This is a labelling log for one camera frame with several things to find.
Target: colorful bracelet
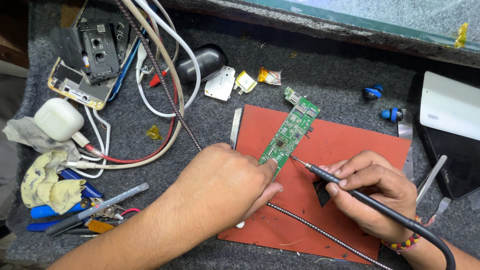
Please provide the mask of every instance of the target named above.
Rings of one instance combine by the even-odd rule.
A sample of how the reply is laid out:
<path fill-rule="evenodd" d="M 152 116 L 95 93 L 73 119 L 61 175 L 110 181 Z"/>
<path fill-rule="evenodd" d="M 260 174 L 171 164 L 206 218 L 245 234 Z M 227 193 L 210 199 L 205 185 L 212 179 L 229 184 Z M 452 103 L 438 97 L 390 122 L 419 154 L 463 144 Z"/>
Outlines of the colorful bracelet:
<path fill-rule="evenodd" d="M 420 218 L 417 215 L 415 215 L 415 221 L 423 225 L 423 223 L 421 223 Z M 382 241 L 382 244 L 384 244 L 385 246 L 398 252 L 398 251 L 410 250 L 411 248 L 414 247 L 414 245 L 418 242 L 420 238 L 421 238 L 420 235 L 413 233 L 413 235 L 409 239 L 399 244 L 390 244 L 385 242 L 384 240 L 381 240 L 381 241 Z"/>

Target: workbench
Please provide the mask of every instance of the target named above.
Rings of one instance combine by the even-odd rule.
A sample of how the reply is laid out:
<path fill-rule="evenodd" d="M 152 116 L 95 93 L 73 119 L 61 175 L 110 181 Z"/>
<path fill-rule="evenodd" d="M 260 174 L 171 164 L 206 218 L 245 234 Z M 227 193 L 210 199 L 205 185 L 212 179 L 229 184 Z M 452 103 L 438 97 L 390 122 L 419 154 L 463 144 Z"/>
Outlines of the workbench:
<path fill-rule="evenodd" d="M 60 21 L 60 5 L 56 1 L 33 1 L 29 12 L 30 69 L 22 107 L 15 119 L 33 117 L 46 100 L 57 96 L 47 86 L 48 75 L 57 59 L 50 50 L 47 37 L 51 28 Z M 282 86 L 259 83 L 248 94 L 240 96 L 233 91 L 231 98 L 225 102 L 205 96 L 203 83 L 184 117 L 203 147 L 216 142 L 228 142 L 234 110 L 245 104 L 289 112 L 291 106 L 283 96 L 283 89 L 287 86 L 306 95 L 321 108 L 318 116 L 320 119 L 394 136 L 397 135 L 396 123 L 381 119 L 379 114 L 381 110 L 392 107 L 418 111 L 425 71 L 480 86 L 479 71 L 474 68 L 210 15 L 175 10 L 169 12 L 179 35 L 191 48 L 206 43 L 219 45 L 228 56 L 228 66 L 236 70 L 236 75 L 245 70 L 255 78 L 262 66 L 284 70 Z M 167 50 L 173 54 L 173 39 L 165 34 L 162 38 Z M 297 56 L 289 58 L 292 51 L 296 51 Z M 365 102 L 361 95 L 362 89 L 377 83 L 384 86 L 382 97 L 373 102 Z M 184 87 L 186 99 L 192 90 L 193 86 Z M 145 92 L 155 109 L 161 112 L 171 111 L 165 94 L 159 87 L 146 89 Z M 85 116 L 81 106 L 79 111 Z M 156 124 L 160 134 L 166 135 L 169 125 L 169 119 L 155 116 L 143 104 L 135 85 L 134 65 L 128 71 L 116 99 L 99 111 L 99 115 L 112 125 L 110 155 L 116 158 L 133 159 L 150 154 L 158 148 L 160 142 L 146 136 L 146 131 Z M 88 121 L 81 132 L 96 143 Z M 105 136 L 104 129 L 100 128 L 100 132 Z M 419 185 L 431 166 L 415 128 L 412 146 L 416 175 L 414 183 Z M 18 150 L 20 183 L 26 170 L 40 154 L 22 145 L 18 146 Z M 135 169 L 107 170 L 100 178 L 90 180 L 90 183 L 108 198 L 148 182 L 149 190 L 121 203 L 125 208 L 143 209 L 175 181 L 196 153 L 193 143 L 182 129 L 173 147 L 160 159 Z M 53 262 L 87 241 L 77 235 L 50 237 L 44 233 L 27 232 L 25 226 L 35 221 L 30 218 L 30 209 L 22 203 L 18 187 L 19 185 L 7 220 L 8 227 L 18 238 L 8 249 L 8 259 Z M 424 219 L 429 218 L 437 210 L 442 198 L 438 184 L 434 182 L 417 209 L 418 215 Z M 479 223 L 480 211 L 472 211 L 469 201 L 463 199 L 450 203 L 436 221 L 433 230 L 460 249 L 480 258 L 477 245 L 480 242 Z M 353 262 L 320 260 L 315 263 L 319 258 L 321 257 L 309 254 L 298 256 L 296 252 L 211 237 L 169 262 L 163 269 L 372 269 L 372 266 Z M 388 248 L 380 250 L 379 261 L 394 269 L 410 269 L 401 256 Z"/>

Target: green circuit board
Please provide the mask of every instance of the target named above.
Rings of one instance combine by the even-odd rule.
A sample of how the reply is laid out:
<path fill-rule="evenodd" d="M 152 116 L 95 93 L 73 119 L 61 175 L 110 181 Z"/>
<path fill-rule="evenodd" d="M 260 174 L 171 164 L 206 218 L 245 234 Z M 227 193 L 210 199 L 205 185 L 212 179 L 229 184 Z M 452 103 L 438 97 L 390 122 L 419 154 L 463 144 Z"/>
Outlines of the green circuit board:
<path fill-rule="evenodd" d="M 258 160 L 260 164 L 264 164 L 269 159 L 278 161 L 274 179 L 302 137 L 308 133 L 310 125 L 320 112 L 317 106 L 293 91 L 292 88 L 287 87 L 284 94 L 285 99 L 294 107 Z"/>

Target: flexible metal hose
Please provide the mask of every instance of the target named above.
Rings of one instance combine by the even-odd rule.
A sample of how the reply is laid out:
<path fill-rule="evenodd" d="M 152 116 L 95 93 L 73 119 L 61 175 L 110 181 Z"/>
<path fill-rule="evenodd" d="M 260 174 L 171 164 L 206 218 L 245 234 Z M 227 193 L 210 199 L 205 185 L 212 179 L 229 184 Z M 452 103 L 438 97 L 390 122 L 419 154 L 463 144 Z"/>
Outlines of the flexible metal hose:
<path fill-rule="evenodd" d="M 294 213 L 292 213 L 292 212 L 290 212 L 290 211 L 287 211 L 287 210 L 285 210 L 285 209 L 283 209 L 283 208 L 281 208 L 281 207 L 279 207 L 279 206 L 276 206 L 275 204 L 273 204 L 273 203 L 271 203 L 271 202 L 267 202 L 267 205 L 270 206 L 271 208 L 275 209 L 275 210 L 278 210 L 278 211 L 280 211 L 280 212 L 282 212 L 282 213 L 284 213 L 284 214 L 286 214 L 286 215 L 288 215 L 288 216 L 290 216 L 290 217 L 292 217 L 292 218 L 294 218 L 294 219 L 302 222 L 303 224 L 305 224 L 305 225 L 309 226 L 310 228 L 316 230 L 317 232 L 323 234 L 326 238 L 328 238 L 328 239 L 332 240 L 333 242 L 341 245 L 342 247 L 348 249 L 350 252 L 352 252 L 353 254 L 357 255 L 358 257 L 360 257 L 360 258 L 362 258 L 362 259 L 364 259 L 364 260 L 366 260 L 366 261 L 368 261 L 368 262 L 371 262 L 372 264 L 374 264 L 374 265 L 376 265 L 376 266 L 378 266 L 378 267 L 380 267 L 380 268 L 383 268 L 383 269 L 386 269 L 386 270 L 393 270 L 392 268 L 386 266 L 385 264 L 380 263 L 379 261 L 375 260 L 374 258 L 369 257 L 369 256 L 361 253 L 360 251 L 352 248 L 351 246 L 345 244 L 345 243 L 342 242 L 341 240 L 335 238 L 333 235 L 331 235 L 331 234 L 327 233 L 326 231 L 318 228 L 317 226 L 315 226 L 315 225 L 311 224 L 310 222 L 304 220 L 303 218 L 295 215 Z"/>
<path fill-rule="evenodd" d="M 152 50 L 150 49 L 150 46 L 148 46 L 148 42 L 143 36 L 142 32 L 138 28 L 137 22 L 135 21 L 135 18 L 133 17 L 132 13 L 127 9 L 127 7 L 123 4 L 121 0 L 113 0 L 117 6 L 119 7 L 120 11 L 123 13 L 127 21 L 130 23 L 132 26 L 132 29 L 135 31 L 135 34 L 138 36 L 140 39 L 142 45 L 145 48 L 145 51 L 147 52 L 148 58 L 150 58 L 150 61 L 153 64 L 153 67 L 155 67 L 155 71 L 158 75 L 158 78 L 160 79 L 160 83 L 162 84 L 163 89 L 165 90 L 165 94 L 167 95 L 168 101 L 170 102 L 170 105 L 173 108 L 173 111 L 175 112 L 175 115 L 177 116 L 178 120 L 180 121 L 181 125 L 185 130 L 187 131 L 188 135 L 193 141 L 193 144 L 195 144 L 195 147 L 197 148 L 198 151 L 201 151 L 202 148 L 200 147 L 200 144 L 197 141 L 197 138 L 195 138 L 195 135 L 193 132 L 190 130 L 190 128 L 187 126 L 187 123 L 184 121 L 183 117 L 180 115 L 180 111 L 177 108 L 177 105 L 173 101 L 172 95 L 170 94 L 170 91 L 167 88 L 167 84 L 165 82 L 164 77 L 162 76 L 162 71 L 160 69 L 160 66 L 158 65 L 158 62 L 155 59 L 155 56 L 152 53 Z"/>

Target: blue earbud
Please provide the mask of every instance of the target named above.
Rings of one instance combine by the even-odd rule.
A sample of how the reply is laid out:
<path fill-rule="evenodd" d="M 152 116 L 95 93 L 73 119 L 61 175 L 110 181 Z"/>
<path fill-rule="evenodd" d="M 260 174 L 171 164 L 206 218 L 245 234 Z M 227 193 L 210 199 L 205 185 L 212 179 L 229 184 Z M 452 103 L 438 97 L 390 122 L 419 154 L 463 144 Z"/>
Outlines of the blue earbud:
<path fill-rule="evenodd" d="M 382 96 L 384 87 L 381 84 L 376 84 L 372 87 L 363 89 L 363 98 L 366 100 L 376 100 Z"/>
<path fill-rule="evenodd" d="M 403 112 L 399 108 L 393 108 L 391 110 L 383 110 L 382 118 L 388 119 L 392 122 L 402 121 Z"/>

